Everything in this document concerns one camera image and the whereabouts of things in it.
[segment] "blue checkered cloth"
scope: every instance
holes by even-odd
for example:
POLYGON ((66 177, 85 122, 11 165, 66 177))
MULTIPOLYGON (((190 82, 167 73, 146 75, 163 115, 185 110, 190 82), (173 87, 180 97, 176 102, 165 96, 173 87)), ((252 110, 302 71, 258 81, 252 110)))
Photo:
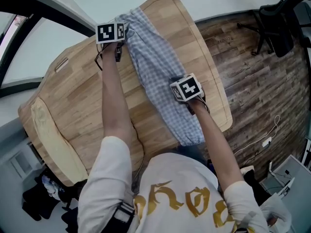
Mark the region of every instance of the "blue checkered cloth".
POLYGON ((186 74, 174 49, 140 8, 116 17, 116 21, 129 22, 127 46, 139 81, 172 134, 183 146, 204 142, 197 117, 174 100, 169 86, 169 78, 186 74))

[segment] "hand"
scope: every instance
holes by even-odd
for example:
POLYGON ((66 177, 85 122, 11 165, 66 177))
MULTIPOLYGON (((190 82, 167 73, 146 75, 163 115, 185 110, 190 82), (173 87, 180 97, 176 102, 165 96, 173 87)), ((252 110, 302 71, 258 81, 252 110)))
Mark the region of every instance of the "hand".
POLYGON ((277 218, 276 217, 272 217, 271 219, 269 219, 267 221, 267 224, 268 224, 269 227, 271 227, 271 226, 275 225, 276 221, 277 221, 277 218))
POLYGON ((197 99, 190 99, 188 101, 188 104, 190 105, 191 109, 197 114, 197 112, 200 112, 202 110, 206 111, 206 108, 205 108, 205 105, 200 102, 199 100, 197 99))
POLYGON ((111 42, 111 43, 108 43, 109 45, 107 47, 105 47, 105 49, 103 50, 103 54, 105 53, 111 53, 111 52, 115 52, 116 48, 117 48, 117 45, 118 43, 117 42, 111 42))

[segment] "white cable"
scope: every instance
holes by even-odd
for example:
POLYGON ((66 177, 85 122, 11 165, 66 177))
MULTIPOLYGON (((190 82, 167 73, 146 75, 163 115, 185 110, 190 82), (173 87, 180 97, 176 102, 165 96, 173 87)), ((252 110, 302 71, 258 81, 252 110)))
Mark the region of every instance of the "white cable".
POLYGON ((262 138, 260 138, 260 139, 257 140, 256 142, 252 142, 252 143, 248 144, 246 147, 244 147, 244 148, 238 150, 238 151, 235 152, 234 154, 237 154, 237 153, 240 152, 241 150, 243 150, 243 149, 245 149, 245 148, 247 148, 247 147, 249 147, 249 146, 251 146, 251 145, 253 145, 253 144, 255 144, 255 143, 259 142, 259 141, 261 141, 263 138, 267 137, 267 136, 271 133, 271 131, 276 127, 276 133, 275 133, 274 136, 272 136, 271 138, 275 137, 276 134, 277 134, 277 124, 278 124, 278 122, 280 122, 280 119, 281 119, 280 115, 276 115, 276 116, 274 117, 274 126, 273 126, 273 128, 272 128, 265 136, 263 136, 262 138))

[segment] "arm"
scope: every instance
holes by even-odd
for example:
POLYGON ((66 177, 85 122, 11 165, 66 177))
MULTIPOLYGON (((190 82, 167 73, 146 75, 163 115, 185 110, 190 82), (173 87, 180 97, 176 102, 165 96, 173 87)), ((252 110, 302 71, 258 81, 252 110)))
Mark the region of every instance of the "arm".
POLYGON ((131 120, 115 61, 116 44, 103 52, 104 139, 79 197, 78 232, 97 233, 107 225, 118 204, 130 194, 131 120))
POLYGON ((130 147, 132 124, 115 59, 117 43, 103 51, 103 126, 105 136, 116 136, 130 147))
POLYGON ((267 222, 258 207, 252 188, 244 181, 234 154, 223 133, 207 112, 204 105, 196 100, 190 106, 200 122, 209 156, 214 165, 228 213, 242 222, 250 212, 255 213, 248 226, 253 232, 269 232, 267 222))
POLYGON ((191 100, 190 106, 201 125, 207 150, 222 190, 225 191, 237 181, 244 181, 229 144, 204 105, 197 100, 191 100))

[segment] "black strap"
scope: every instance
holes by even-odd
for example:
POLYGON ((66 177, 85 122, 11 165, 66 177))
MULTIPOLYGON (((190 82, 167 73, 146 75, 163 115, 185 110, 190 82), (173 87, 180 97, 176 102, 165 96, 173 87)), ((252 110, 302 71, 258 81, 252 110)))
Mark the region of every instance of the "black strap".
POLYGON ((106 227, 102 230, 102 233, 127 233, 134 214, 135 209, 133 206, 124 201, 121 202, 106 227))
POLYGON ((247 229, 240 228, 235 231, 235 233, 248 233, 247 229))

